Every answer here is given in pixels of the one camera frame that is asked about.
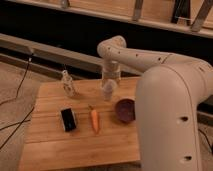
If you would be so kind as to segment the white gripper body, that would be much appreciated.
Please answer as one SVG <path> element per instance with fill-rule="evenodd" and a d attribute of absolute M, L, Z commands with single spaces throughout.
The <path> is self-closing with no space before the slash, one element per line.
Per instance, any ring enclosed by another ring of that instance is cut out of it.
<path fill-rule="evenodd" d="M 104 60 L 102 65 L 102 82 L 105 83 L 108 79 L 120 82 L 121 70 L 120 64 L 112 60 Z"/>

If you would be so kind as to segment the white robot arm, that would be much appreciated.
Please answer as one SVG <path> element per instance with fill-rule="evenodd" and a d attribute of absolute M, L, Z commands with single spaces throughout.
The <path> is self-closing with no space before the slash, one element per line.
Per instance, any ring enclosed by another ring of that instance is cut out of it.
<path fill-rule="evenodd" d="M 130 49 L 121 36 L 100 42 L 103 74 L 121 63 L 142 73 L 135 92 L 143 171 L 202 171 L 197 106 L 213 95 L 213 65 L 176 53 Z"/>

